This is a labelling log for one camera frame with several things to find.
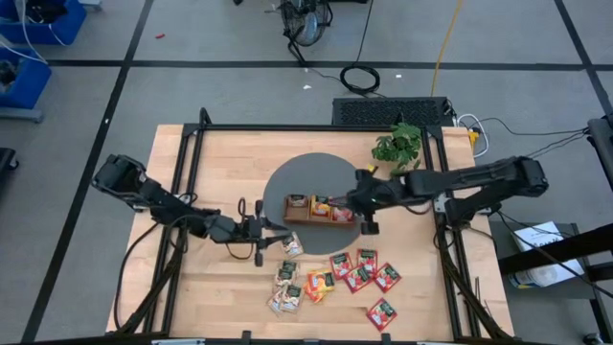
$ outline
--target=gray circular mat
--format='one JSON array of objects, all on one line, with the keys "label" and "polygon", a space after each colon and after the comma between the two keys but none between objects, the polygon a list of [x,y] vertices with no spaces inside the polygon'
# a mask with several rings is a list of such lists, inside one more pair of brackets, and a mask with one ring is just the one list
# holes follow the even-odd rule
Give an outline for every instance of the gray circular mat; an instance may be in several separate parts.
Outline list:
[{"label": "gray circular mat", "polygon": [[308,153],[281,165],[264,189],[264,212],[277,224],[295,231],[307,254],[329,254],[357,239],[359,224],[353,228],[284,223],[287,195],[343,196],[355,188],[355,168],[343,158],[327,153]]}]

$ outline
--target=seasoning packet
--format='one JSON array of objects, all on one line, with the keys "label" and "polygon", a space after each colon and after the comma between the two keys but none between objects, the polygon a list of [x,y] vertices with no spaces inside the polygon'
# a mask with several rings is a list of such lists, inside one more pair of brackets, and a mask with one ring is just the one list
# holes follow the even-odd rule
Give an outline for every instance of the seasoning packet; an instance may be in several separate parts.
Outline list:
[{"label": "seasoning packet", "polygon": [[298,268],[298,263],[289,260],[284,260],[280,267],[282,270],[290,271],[294,276],[294,280],[296,280],[296,277],[298,277]]},{"label": "seasoning packet", "polygon": [[356,266],[364,266],[371,277],[376,273],[376,250],[357,249]]},{"label": "seasoning packet", "polygon": [[310,300],[313,301],[313,303],[319,303],[321,300],[324,299],[324,296],[326,296],[325,291],[317,293],[311,290],[310,284],[308,282],[303,284],[303,291],[305,292],[306,296],[308,296],[308,298],[310,298]]},{"label": "seasoning packet", "polygon": [[279,268],[275,274],[275,285],[273,292],[294,283],[294,274],[291,271]]},{"label": "seasoning packet", "polygon": [[312,270],[307,277],[310,290],[314,293],[334,290],[334,275],[329,268]]},{"label": "seasoning packet", "polygon": [[329,218],[329,197],[312,195],[310,198],[310,214],[316,217]]},{"label": "seasoning packet", "polygon": [[277,314],[281,314],[283,311],[281,309],[281,298],[284,293],[285,287],[278,289],[275,293],[272,294],[272,297],[268,300],[268,307],[272,311]]},{"label": "seasoning packet", "polygon": [[291,207],[307,207],[308,198],[306,195],[289,195],[287,197]]},{"label": "seasoning packet", "polygon": [[372,280],[371,275],[364,266],[358,266],[352,269],[343,279],[345,279],[345,283],[347,283],[352,293],[356,293],[358,290],[368,285]]},{"label": "seasoning packet", "polygon": [[397,313],[386,300],[381,298],[370,310],[368,310],[366,316],[381,332],[396,318]]},{"label": "seasoning packet", "polygon": [[400,274],[390,264],[385,263],[376,273],[375,283],[381,288],[381,291],[387,292],[401,278]]},{"label": "seasoning packet", "polygon": [[353,221],[353,211],[345,207],[332,207],[332,220],[351,222]]},{"label": "seasoning packet", "polygon": [[336,254],[329,257],[329,263],[334,272],[334,278],[342,279],[352,269],[352,258],[349,253]]},{"label": "seasoning packet", "polygon": [[289,285],[283,289],[281,294],[281,310],[296,313],[300,307],[302,299],[302,289],[294,285]]},{"label": "seasoning packet", "polygon": [[305,252],[303,249],[303,245],[300,243],[298,239],[298,235],[296,232],[292,231],[291,235],[287,236],[282,242],[281,245],[285,254],[289,258],[296,257]]}]

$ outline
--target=black grate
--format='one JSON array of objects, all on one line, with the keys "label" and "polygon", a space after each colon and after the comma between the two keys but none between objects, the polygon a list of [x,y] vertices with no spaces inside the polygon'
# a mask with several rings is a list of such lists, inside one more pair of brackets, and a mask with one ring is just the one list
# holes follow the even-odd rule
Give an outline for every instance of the black grate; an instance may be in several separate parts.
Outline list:
[{"label": "black grate", "polygon": [[455,112],[446,97],[334,99],[333,125],[453,126]]}]

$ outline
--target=black cable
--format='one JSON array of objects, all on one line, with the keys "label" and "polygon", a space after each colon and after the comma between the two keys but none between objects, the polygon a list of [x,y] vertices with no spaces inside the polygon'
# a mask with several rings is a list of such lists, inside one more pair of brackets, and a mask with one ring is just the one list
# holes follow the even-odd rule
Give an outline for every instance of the black cable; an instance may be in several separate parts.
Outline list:
[{"label": "black cable", "polygon": [[552,148],[547,149],[547,150],[545,150],[545,151],[543,151],[543,152],[541,152],[541,153],[539,153],[539,154],[535,154],[535,155],[533,155],[533,156],[532,156],[532,159],[536,159],[537,157],[540,157],[540,156],[542,156],[543,154],[549,153],[549,152],[551,152],[551,151],[553,151],[553,150],[561,149],[561,148],[563,148],[563,147],[567,146],[568,144],[570,144],[570,143],[572,143],[572,142],[574,142],[574,141],[577,141],[577,140],[579,140],[579,139],[583,139],[583,137],[584,137],[585,135],[587,135],[587,134],[583,134],[583,135],[581,135],[580,137],[577,137],[577,138],[571,139],[571,140],[567,141],[567,142],[566,142],[566,143],[564,143],[564,144],[558,145],[558,146],[556,146],[556,147],[552,147]]},{"label": "black cable", "polygon": [[558,230],[559,233],[555,233],[555,232],[552,232],[552,231],[548,231],[548,230],[545,230],[545,229],[541,229],[541,228],[537,228],[535,226],[528,225],[525,222],[521,222],[521,221],[519,221],[519,220],[517,220],[515,218],[510,217],[509,215],[507,215],[506,213],[504,213],[502,211],[498,211],[497,213],[499,213],[500,215],[510,219],[512,222],[517,223],[517,224],[519,224],[519,225],[521,225],[521,226],[523,226],[525,228],[532,228],[534,231],[536,231],[537,233],[540,233],[540,234],[556,235],[556,236],[562,237],[563,239],[566,239],[566,238],[569,238],[569,237],[573,237],[573,235],[571,235],[569,233],[565,233],[563,231],[559,231]]},{"label": "black cable", "polygon": [[249,250],[249,255],[247,255],[246,257],[240,257],[235,255],[232,250],[230,250],[230,246],[228,245],[228,243],[226,243],[226,248],[228,249],[228,253],[230,253],[230,256],[232,256],[233,258],[237,259],[237,260],[247,260],[249,258],[251,258],[251,254],[253,254],[253,243],[251,243],[251,249]]},{"label": "black cable", "polygon": [[127,263],[127,259],[129,258],[130,254],[132,253],[132,250],[134,250],[136,245],[140,241],[144,240],[149,234],[151,234],[153,230],[155,230],[158,224],[159,222],[156,222],[155,224],[151,225],[151,227],[145,233],[143,233],[143,235],[141,235],[138,239],[136,239],[136,241],[134,241],[134,243],[125,252],[124,259],[122,260],[122,265],[119,269],[119,280],[117,281],[117,289],[115,290],[115,300],[113,301],[113,321],[115,322],[115,328],[117,328],[118,330],[121,327],[120,321],[119,321],[119,296],[122,293],[122,280],[124,279],[125,264]]},{"label": "black cable", "polygon": [[[360,49],[357,52],[357,57],[355,58],[355,61],[343,68],[341,70],[341,74],[340,74],[340,79],[334,77],[334,76],[328,76],[325,75],[321,72],[319,72],[318,70],[314,69],[314,68],[309,68],[311,70],[313,70],[315,73],[317,73],[320,77],[322,78],[326,78],[326,79],[332,79],[335,81],[339,81],[340,83],[343,84],[343,86],[345,86],[348,90],[350,90],[352,93],[362,96],[364,98],[370,98],[368,97],[368,94],[374,94],[377,95],[378,97],[381,98],[387,98],[386,96],[377,93],[376,90],[379,88],[379,86],[381,85],[381,76],[379,76],[378,72],[376,72],[376,70],[373,67],[369,67],[369,66],[364,66],[364,65],[357,65],[357,62],[360,60],[360,57],[362,56],[362,49],[364,47],[364,38],[366,37],[366,32],[368,31],[368,24],[371,20],[371,12],[373,11],[373,3],[375,0],[371,0],[371,5],[368,8],[368,15],[366,16],[366,24],[364,25],[364,31],[362,32],[362,39],[360,41]],[[369,87],[361,87],[358,85],[354,85],[352,83],[349,83],[347,81],[347,79],[345,78],[345,75],[347,74],[347,72],[353,70],[353,69],[358,69],[361,71],[364,71],[368,74],[370,74],[371,76],[373,76],[373,78],[375,78],[375,83]]]},{"label": "black cable", "polygon": [[496,245],[496,242],[494,241],[494,237],[491,234],[488,234],[487,232],[485,232],[483,230],[475,229],[472,226],[468,226],[467,228],[462,229],[462,230],[470,230],[470,231],[472,231],[474,233],[477,233],[477,234],[479,234],[481,236],[487,237],[488,239],[490,239],[494,243],[494,246]]},{"label": "black cable", "polygon": [[[494,121],[499,122],[499,123],[500,123],[500,124],[501,124],[501,125],[502,125],[502,126],[503,126],[503,127],[504,127],[504,128],[505,128],[505,129],[506,129],[508,132],[509,132],[509,133],[510,133],[510,134],[513,134],[513,135],[533,135],[533,136],[559,135],[559,134],[571,134],[571,133],[576,133],[576,132],[579,132],[579,131],[584,131],[584,130],[586,130],[586,129],[587,129],[587,127],[584,127],[584,128],[574,129],[574,130],[561,130],[561,131],[553,131],[553,132],[541,132],[541,133],[520,133],[520,132],[516,132],[516,131],[511,130],[511,129],[509,128],[509,126],[507,126],[507,124],[505,124],[505,123],[504,123],[502,120],[500,120],[499,118],[494,118],[494,117],[491,117],[491,118],[486,118],[486,119],[483,119],[483,120],[479,120],[479,122],[480,122],[480,123],[483,123],[483,122],[486,122],[486,121],[491,121],[491,120],[494,120]],[[475,126],[475,124],[477,124],[477,122],[476,122],[476,121],[475,121],[474,123],[472,123],[472,125],[470,125],[470,126],[466,126],[466,125],[465,125],[465,127],[473,127],[473,126]]]},{"label": "black cable", "polygon": [[[181,216],[175,220],[172,221],[172,223],[167,227],[168,229],[172,229],[180,220],[183,219],[202,219],[202,220],[207,220],[205,217],[202,217],[200,215],[184,215]],[[121,290],[122,290],[122,280],[124,278],[124,270],[125,270],[125,264],[127,263],[127,259],[129,257],[129,255],[131,254],[132,250],[134,250],[134,248],[136,247],[136,245],[142,241],[144,238],[146,238],[149,234],[151,234],[151,232],[153,232],[153,230],[155,229],[155,227],[159,224],[159,222],[156,222],[155,224],[153,224],[143,235],[141,235],[138,239],[136,239],[136,241],[127,249],[127,251],[125,252],[124,255],[124,259],[122,261],[122,266],[120,268],[120,274],[119,274],[119,281],[117,283],[117,291],[115,293],[115,301],[114,301],[114,306],[113,306],[113,321],[115,323],[115,327],[119,330],[120,328],[123,328],[125,325],[120,326],[120,322],[119,322],[119,313],[118,313],[118,306],[119,306],[119,296],[121,295]],[[180,240],[183,240],[184,242],[187,242],[187,232],[183,232],[183,234],[179,233],[179,242]],[[174,251],[172,252],[171,257],[174,257],[175,255],[177,255],[176,253],[179,253],[180,251],[177,250],[177,246],[174,245]],[[154,290],[156,289],[156,286],[151,287],[150,290]],[[142,310],[142,315],[135,315],[134,313],[132,315],[130,315],[130,319],[135,318],[135,319],[142,319],[141,316],[144,317],[144,314],[148,311],[147,310]]]},{"label": "black cable", "polygon": [[592,287],[593,289],[600,291],[602,294],[604,294],[605,296],[609,297],[609,298],[613,298],[613,293],[605,290],[602,287],[597,286],[596,284],[590,282],[589,280],[587,280],[585,277],[583,277],[582,275],[578,274],[574,269],[572,269],[571,267],[567,266],[566,264],[563,264],[560,260],[554,258],[551,254],[549,254],[548,252],[544,251],[543,249],[539,248],[536,245],[533,245],[532,243],[522,239],[521,237],[517,236],[515,234],[515,232],[511,229],[511,227],[507,224],[507,221],[505,220],[505,217],[503,217],[503,215],[498,212],[498,216],[500,217],[500,219],[502,220],[502,222],[505,224],[505,226],[507,227],[507,229],[509,229],[509,232],[511,233],[512,236],[514,236],[516,239],[520,240],[521,242],[524,242],[526,245],[528,245],[530,248],[536,250],[538,253],[540,253],[541,255],[543,255],[545,258],[547,258],[549,261],[551,261],[553,264],[559,265],[560,267],[566,269],[567,271],[571,272],[574,276],[576,276],[577,278],[581,279],[585,284],[589,285],[590,287]]},{"label": "black cable", "polygon": [[566,142],[566,141],[569,141],[569,142],[571,142],[571,141],[575,141],[575,139],[576,139],[576,138],[581,138],[581,137],[583,137],[584,135],[585,135],[585,133],[584,133],[584,132],[577,132],[577,133],[575,133],[575,134],[573,134],[573,135],[570,135],[570,136],[568,136],[568,137],[566,137],[566,138],[564,138],[564,139],[560,139],[560,140],[554,141],[553,143],[551,143],[551,144],[549,144],[549,145],[547,145],[547,146],[545,146],[545,147],[543,147],[543,148],[537,149],[537,150],[536,150],[536,151],[534,151],[534,152],[528,153],[528,154],[526,154],[525,156],[526,156],[526,157],[531,157],[531,156],[537,155],[537,154],[541,153],[542,151],[544,151],[544,150],[546,150],[546,149],[548,149],[548,148],[550,148],[550,147],[552,147],[552,146],[555,146],[555,145],[557,145],[557,144],[564,143],[564,142]]},{"label": "black cable", "polygon": [[[244,223],[247,221],[247,202],[245,201],[245,198],[242,197],[241,199],[238,200],[238,214],[240,215],[240,227],[242,227],[244,225]],[[237,260],[247,260],[249,258],[251,258],[251,255],[253,254],[253,243],[251,243],[251,249],[249,250],[249,255],[247,255],[246,257],[240,257],[235,255],[232,250],[230,250],[230,246],[228,245],[228,243],[226,243],[226,248],[228,249],[228,253],[230,254],[230,256],[232,256],[233,258],[237,259]]]},{"label": "black cable", "polygon": [[[432,244],[434,244],[435,248],[441,250],[441,248],[439,247],[439,241],[437,241],[437,235],[439,235],[439,230],[436,230],[434,232],[434,237],[432,238]],[[456,242],[456,239],[451,238],[451,241],[447,244],[447,247],[445,248],[445,250],[451,248],[451,246],[455,244],[455,242]]]},{"label": "black cable", "polygon": [[[375,83],[369,87],[361,87],[361,86],[357,86],[352,83],[349,83],[347,79],[345,79],[345,74],[348,71],[351,71],[352,69],[358,69],[358,70],[361,70],[361,71],[364,71],[370,74],[371,76],[375,78]],[[363,97],[367,97],[366,95],[370,93],[374,93],[381,85],[381,76],[379,76],[379,73],[376,72],[376,70],[373,67],[368,67],[368,66],[357,66],[355,64],[352,64],[351,66],[347,66],[341,70],[340,78],[341,78],[341,83],[343,84],[343,86],[347,87],[347,89],[350,90],[352,93],[363,96]]]},{"label": "black cable", "polygon": [[[188,202],[188,205],[192,206],[192,204],[195,203],[196,200],[198,200],[198,194],[191,192],[191,193],[184,193],[182,195],[180,195],[178,198],[181,199],[183,196],[190,196],[190,202]],[[188,252],[188,241],[185,241],[185,245],[183,246],[183,248],[181,249],[181,251],[183,251],[183,254]],[[169,244],[170,246],[172,246],[172,248],[176,249],[176,244],[174,244],[174,242],[172,241],[172,239],[169,237]]]}]

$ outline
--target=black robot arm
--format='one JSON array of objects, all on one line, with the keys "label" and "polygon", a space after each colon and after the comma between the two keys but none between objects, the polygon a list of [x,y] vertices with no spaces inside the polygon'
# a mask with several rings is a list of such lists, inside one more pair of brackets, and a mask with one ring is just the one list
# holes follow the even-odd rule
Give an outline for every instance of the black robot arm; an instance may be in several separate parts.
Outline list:
[{"label": "black robot arm", "polygon": [[[528,157],[511,157],[450,172],[417,170],[389,180],[375,178],[374,173],[356,171],[356,188],[338,202],[364,217],[362,233],[365,235],[378,233],[373,221],[377,210],[434,200],[435,212],[445,213],[449,226],[459,226],[471,220],[478,211],[497,207],[511,196],[540,196],[549,187],[540,164]],[[445,195],[448,191],[473,187],[483,189],[464,199]]]},{"label": "black robot arm", "polygon": [[155,221],[187,230],[201,239],[210,237],[215,243],[253,243],[256,246],[256,265],[261,265],[259,250],[283,238],[263,239],[262,228],[287,230],[260,216],[261,201],[256,202],[255,215],[246,216],[242,199],[239,202],[243,213],[240,222],[223,216],[219,210],[192,207],[189,199],[183,200],[166,191],[159,182],[147,177],[143,164],[124,155],[109,155],[94,176],[92,186],[135,210],[149,209]]}]

